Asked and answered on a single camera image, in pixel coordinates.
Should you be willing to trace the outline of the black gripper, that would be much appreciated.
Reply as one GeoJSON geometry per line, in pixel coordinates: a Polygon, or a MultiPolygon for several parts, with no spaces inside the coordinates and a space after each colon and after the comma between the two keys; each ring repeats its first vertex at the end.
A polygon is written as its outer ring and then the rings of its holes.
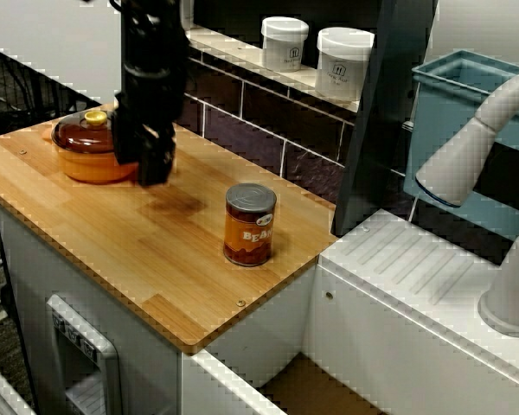
{"type": "Polygon", "coordinates": [[[138,162],[138,183],[143,187],[164,184],[173,167],[175,130],[173,124],[183,111],[185,67],[145,72],[130,64],[122,66],[125,80],[115,98],[112,139],[118,164],[138,162]],[[142,125],[137,135],[138,122],[142,125]],[[153,130],[147,125],[164,125],[153,130]]]}

